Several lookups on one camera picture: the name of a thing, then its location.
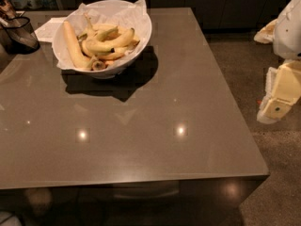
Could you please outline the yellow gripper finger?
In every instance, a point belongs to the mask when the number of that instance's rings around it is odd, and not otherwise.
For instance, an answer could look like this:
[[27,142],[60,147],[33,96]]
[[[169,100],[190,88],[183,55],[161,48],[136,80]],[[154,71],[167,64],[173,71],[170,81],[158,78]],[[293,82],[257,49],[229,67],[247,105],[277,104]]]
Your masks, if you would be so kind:
[[264,114],[277,121],[286,116],[301,98],[301,61],[286,60],[277,68],[272,96]]
[[277,122],[276,119],[269,118],[264,114],[264,109],[267,107],[267,104],[272,96],[272,89],[275,83],[276,75],[277,69],[270,67],[265,77],[265,95],[261,101],[257,114],[257,121],[263,124],[272,124]]

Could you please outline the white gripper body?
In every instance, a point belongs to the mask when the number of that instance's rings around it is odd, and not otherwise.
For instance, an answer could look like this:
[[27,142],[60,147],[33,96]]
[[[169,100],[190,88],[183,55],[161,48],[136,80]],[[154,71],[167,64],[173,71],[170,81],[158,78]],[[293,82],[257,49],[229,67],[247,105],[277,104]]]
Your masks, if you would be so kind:
[[254,36],[254,41],[259,43],[272,43],[274,41],[274,30],[277,24],[277,19],[271,21]]

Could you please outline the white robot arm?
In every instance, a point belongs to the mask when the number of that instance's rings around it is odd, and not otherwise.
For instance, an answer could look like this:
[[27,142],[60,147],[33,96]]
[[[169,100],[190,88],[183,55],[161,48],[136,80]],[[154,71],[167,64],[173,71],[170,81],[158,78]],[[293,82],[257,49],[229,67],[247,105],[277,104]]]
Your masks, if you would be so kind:
[[301,98],[301,0],[291,0],[256,33],[254,41],[272,43],[274,53],[284,59],[277,69],[268,69],[257,114],[257,121],[271,124],[285,117]]

